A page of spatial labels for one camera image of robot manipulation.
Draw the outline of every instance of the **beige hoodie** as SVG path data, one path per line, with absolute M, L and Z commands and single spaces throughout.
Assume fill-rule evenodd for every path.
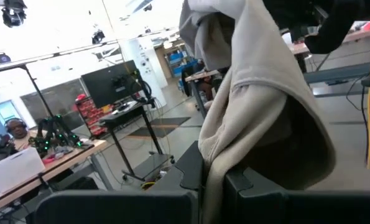
M 225 27 L 227 17 L 234 28 Z M 305 189 L 332 171 L 326 124 L 262 0 L 185 0 L 180 35 L 207 69 L 231 65 L 199 137 L 208 172 L 204 224 L 218 222 L 224 175 L 239 163 L 287 189 Z

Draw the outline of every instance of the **desk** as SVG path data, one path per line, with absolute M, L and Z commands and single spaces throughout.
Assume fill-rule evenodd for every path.
M 343 43 L 355 41 L 355 40 L 366 38 L 366 37 L 370 37 L 370 30 L 368 30 L 368 31 L 364 31 L 364 30 L 355 31 L 355 32 L 353 32 L 351 34 L 348 34 L 344 38 Z M 294 55 L 309 52 L 308 47 L 304 43 L 301 43 L 301 44 L 289 44 L 288 46 L 289 46 L 291 52 Z
M 213 71 L 210 71 L 210 72 L 195 73 L 195 74 L 185 78 L 185 81 L 190 83 L 190 86 L 192 88 L 192 92 L 195 95 L 198 108 L 200 109 L 200 112 L 201 112 L 201 115 L 203 116 L 203 118 L 205 118 L 205 116 L 207 115 L 207 111 L 204 108 L 204 103 L 201 100 L 201 96 L 200 96 L 200 94 L 197 90 L 196 80 L 199 80 L 201 78 L 206 78 L 206 77 L 212 77 L 213 75 L 219 75 L 219 74 L 220 73 L 217 70 L 213 70 Z
M 89 173 L 90 171 L 97 172 L 99 176 L 101 177 L 101 180 L 106 186 L 106 188 L 108 190 L 113 190 L 113 187 L 111 186 L 106 174 L 103 172 L 100 163 L 95 157 L 95 153 L 106 148 L 108 143 L 104 140 L 95 140 L 92 142 L 92 144 L 94 144 L 94 147 L 92 147 L 91 149 L 88 149 L 88 150 L 74 149 L 73 152 L 65 155 L 61 159 L 45 165 L 45 170 L 43 171 L 43 173 L 41 173 L 44 181 L 48 181 L 51 178 L 58 175 L 59 173 L 63 172 L 64 170 L 74 166 L 75 164 L 85 161 L 87 157 L 90 156 L 92 164 L 83 168 L 82 170 L 79 170 L 78 172 L 79 173 L 84 173 L 84 172 Z M 72 182 L 76 181 L 76 180 L 70 180 L 72 176 L 78 177 L 79 175 L 76 172 L 70 177 L 67 177 L 62 182 L 66 182 L 68 183 L 67 185 L 69 185 Z M 26 194 L 30 190 L 40 185 L 42 185 L 42 183 L 40 179 L 38 179 L 37 177 L 23 181 L 23 184 L 20 184 L 17 187 L 14 187 L 12 190 L 0 196 L 0 209 L 4 208 L 6 205 L 9 205 L 11 202 L 15 201 L 16 199 L 20 198 L 22 195 Z M 35 210 L 36 206 L 38 205 L 37 202 L 41 201 L 42 199 L 44 199 L 51 193 L 52 191 L 50 189 L 49 192 L 47 192 L 46 194 L 40 194 L 36 198 L 33 198 L 32 200 L 28 201 L 25 204 L 26 210 L 21 208 L 18 211 L 14 212 L 12 216 L 18 219 L 24 218 L 28 214 L 28 212 L 33 212 Z

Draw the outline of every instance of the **headphones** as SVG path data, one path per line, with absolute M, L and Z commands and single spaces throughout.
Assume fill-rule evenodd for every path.
M 11 119 L 8 119 L 7 121 L 5 121 L 5 124 L 4 124 L 5 130 L 6 130 L 6 132 L 7 132 L 7 133 L 11 133 L 11 131 L 12 131 L 12 130 L 8 127 L 8 123 L 9 123 L 10 121 L 14 121 L 14 120 L 16 120 L 16 121 L 20 122 L 23 128 L 27 128 L 27 125 L 25 124 L 25 122 L 24 122 L 22 119 L 20 119 L 20 118 L 11 118 Z

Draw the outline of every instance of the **white wall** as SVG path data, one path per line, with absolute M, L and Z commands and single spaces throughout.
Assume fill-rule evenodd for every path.
M 151 45 L 151 41 L 150 46 L 145 46 L 143 44 L 144 43 L 140 42 L 140 39 L 132 39 L 120 42 L 125 61 L 133 60 L 135 62 L 136 67 L 139 69 L 139 72 L 142 75 L 142 79 L 150 85 L 152 89 L 152 96 L 156 97 L 160 101 L 161 106 L 165 106 L 167 103 L 157 81 L 153 66 L 150 61 L 148 62 L 145 60 L 146 51 L 148 49 L 152 49 L 154 52 L 154 48 Z

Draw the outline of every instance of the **blue bin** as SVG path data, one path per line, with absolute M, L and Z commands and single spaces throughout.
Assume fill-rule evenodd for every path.
M 183 53 L 170 55 L 170 61 L 172 61 L 172 60 L 178 60 L 178 59 L 181 59 L 181 58 L 183 58 Z
M 174 75 L 174 77 L 179 77 L 179 76 L 181 76 L 181 75 L 182 75 L 182 69 L 183 69 L 183 67 L 182 67 L 182 66 L 179 66 L 179 67 L 177 67 L 177 68 L 174 68 L 174 69 L 173 69 L 173 75 Z

